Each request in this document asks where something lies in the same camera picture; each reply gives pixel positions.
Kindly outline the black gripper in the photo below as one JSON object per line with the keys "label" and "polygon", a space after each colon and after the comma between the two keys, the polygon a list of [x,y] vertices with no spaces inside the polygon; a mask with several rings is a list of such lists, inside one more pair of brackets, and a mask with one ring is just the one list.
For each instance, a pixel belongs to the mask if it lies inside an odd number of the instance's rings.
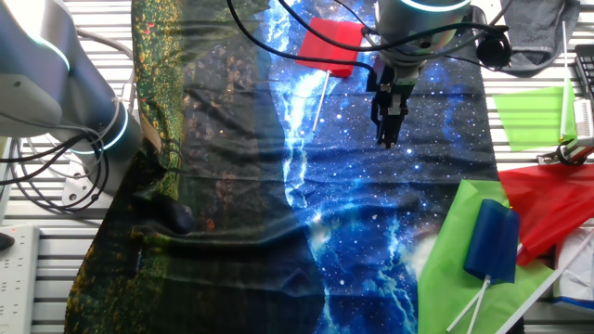
{"label": "black gripper", "polygon": [[[372,69],[366,88],[379,99],[379,105],[371,105],[371,120],[376,126],[376,141],[383,140],[384,146],[391,148],[397,143],[407,113],[407,100],[420,76],[420,64],[391,64],[375,58]],[[383,125],[380,110],[388,114],[383,117]]]}

